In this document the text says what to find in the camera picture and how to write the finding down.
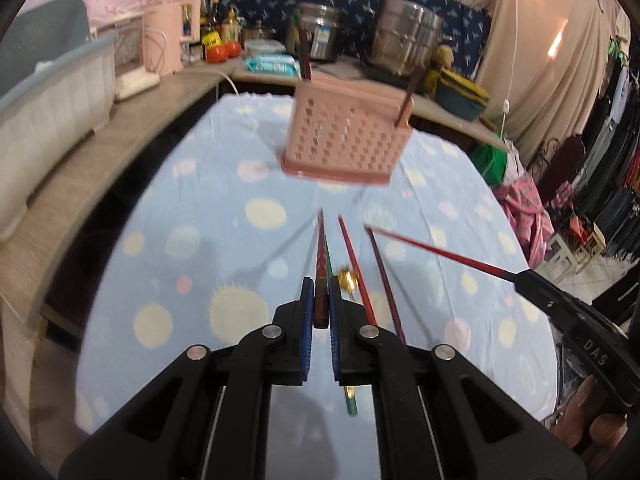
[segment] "stainless steel pot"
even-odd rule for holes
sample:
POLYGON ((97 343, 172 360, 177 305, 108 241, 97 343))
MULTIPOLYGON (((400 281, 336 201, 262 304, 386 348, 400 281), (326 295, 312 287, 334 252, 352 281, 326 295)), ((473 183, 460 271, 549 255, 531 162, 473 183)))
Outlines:
POLYGON ((261 20, 258 20, 253 25, 247 25, 242 28, 240 43, 244 48, 246 40, 272 40, 276 37, 276 33, 277 30, 275 28, 266 27, 261 20))
MULTIPOLYGON (((307 31, 311 59, 334 61, 340 50, 342 11, 335 7, 299 3, 296 9, 302 13, 302 24, 307 31)), ((292 56, 297 55, 293 19, 289 19, 285 46, 292 56)))
POLYGON ((369 62, 394 75, 408 76, 428 66, 442 38, 444 20, 404 0, 385 0, 378 16, 369 62))

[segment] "white cable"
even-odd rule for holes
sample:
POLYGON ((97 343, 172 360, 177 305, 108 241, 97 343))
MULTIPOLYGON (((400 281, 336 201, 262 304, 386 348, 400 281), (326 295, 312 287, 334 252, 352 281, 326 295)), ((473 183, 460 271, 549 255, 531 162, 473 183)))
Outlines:
POLYGON ((513 59, 511 60, 511 77, 509 79, 509 88, 507 90, 507 97, 504 100, 502 107, 502 127, 500 129, 500 138, 504 140, 504 123, 507 120, 507 114, 511 108, 509 98, 511 97, 511 89, 513 87, 513 75, 516 70, 516 56, 518 55, 518 0, 516 0, 516 39, 513 45, 513 59))
POLYGON ((162 30, 160 30, 159 28, 149 27, 147 25, 145 25, 145 30, 148 30, 149 32, 155 32, 156 34, 160 34, 162 36, 162 39, 164 40, 164 42, 162 43, 162 46, 160 46, 160 44, 156 40, 154 40, 153 38, 149 38, 158 47, 160 47, 160 57, 158 58, 158 62, 151 69, 151 72, 158 73, 158 72, 160 72, 161 67, 164 66, 164 53, 166 51, 166 34, 162 30))
POLYGON ((162 45, 158 40, 156 40, 156 38, 152 38, 151 36, 149 36, 147 39, 155 43, 161 51, 160 57, 158 57, 158 62, 155 65, 151 63, 151 60, 149 60, 149 70, 154 74, 157 74, 160 72, 160 69, 164 67, 164 50, 162 49, 162 45))
POLYGON ((227 74, 225 74, 221 70, 217 70, 217 69, 211 68, 211 67, 209 67, 209 70, 211 70, 212 72, 214 72, 214 73, 216 73, 218 75, 221 75, 223 78, 225 78, 227 81, 229 81, 229 84, 231 85, 231 88, 233 88, 234 92, 236 93, 236 95, 238 97, 240 97, 240 94, 238 93, 238 89, 236 88, 236 85, 234 85, 234 82, 231 81, 231 78, 227 74))

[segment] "gray lid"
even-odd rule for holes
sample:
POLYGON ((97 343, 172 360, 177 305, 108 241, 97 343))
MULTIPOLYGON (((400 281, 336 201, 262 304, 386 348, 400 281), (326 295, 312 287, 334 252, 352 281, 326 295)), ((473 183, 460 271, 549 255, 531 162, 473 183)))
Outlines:
POLYGON ((402 19, 424 23, 430 28, 441 28, 444 20, 431 9, 405 0, 385 0, 382 14, 394 14, 402 19))
POLYGON ((312 18, 321 18, 323 20, 340 23, 342 17, 342 11, 336 7, 324 6, 318 4, 310 4, 307 2, 299 2, 296 4, 296 8, 302 12, 303 18, 305 16, 312 18))
POLYGON ((276 29, 273 27, 268 27, 265 25, 262 20, 255 20, 255 23, 250 23, 245 27, 246 30, 269 30, 271 32, 276 32, 276 29))

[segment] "pink plastic basket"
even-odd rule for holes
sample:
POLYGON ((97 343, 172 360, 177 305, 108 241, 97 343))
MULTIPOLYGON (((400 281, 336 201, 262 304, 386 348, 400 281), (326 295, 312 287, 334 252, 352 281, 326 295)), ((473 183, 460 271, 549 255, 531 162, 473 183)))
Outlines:
POLYGON ((408 118, 413 106, 401 126, 394 127, 405 95, 378 83, 318 73, 302 80, 282 170, 340 182, 388 184, 412 133, 408 118))

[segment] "polka dot tablecloth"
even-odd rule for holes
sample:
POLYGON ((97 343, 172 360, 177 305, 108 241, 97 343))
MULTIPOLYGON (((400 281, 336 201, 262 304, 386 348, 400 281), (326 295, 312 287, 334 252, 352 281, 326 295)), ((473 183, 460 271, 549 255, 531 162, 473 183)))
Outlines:
MULTIPOLYGON (((293 178, 276 154, 288 97, 225 96, 165 160, 113 251, 86 329, 76 422, 95 431, 192 344, 233 345, 315 276, 324 208, 334 269, 348 264, 342 214, 381 326, 391 316, 363 223, 489 264, 527 268, 491 191, 456 146, 414 133, 387 187, 293 178)), ((556 401, 548 321, 513 286, 378 236, 407 342, 446 342, 537 418, 556 401)), ((308 382, 276 387, 267 478, 378 478, 369 387, 349 417, 327 330, 314 330, 308 382)))

